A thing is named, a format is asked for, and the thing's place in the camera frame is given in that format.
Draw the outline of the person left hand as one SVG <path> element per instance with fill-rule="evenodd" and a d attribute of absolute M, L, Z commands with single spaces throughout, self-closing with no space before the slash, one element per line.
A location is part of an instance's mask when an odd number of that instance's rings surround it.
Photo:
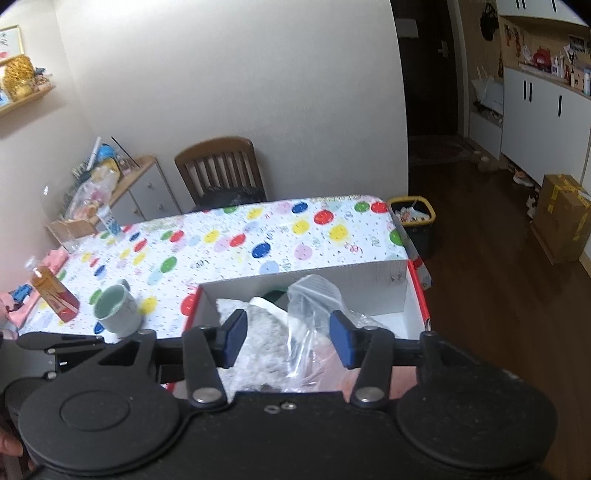
<path fill-rule="evenodd" d="M 24 448 L 16 437 L 4 429 L 1 429 L 0 436 L 2 479 L 36 469 L 31 459 L 27 460 L 27 467 L 23 467 Z"/>

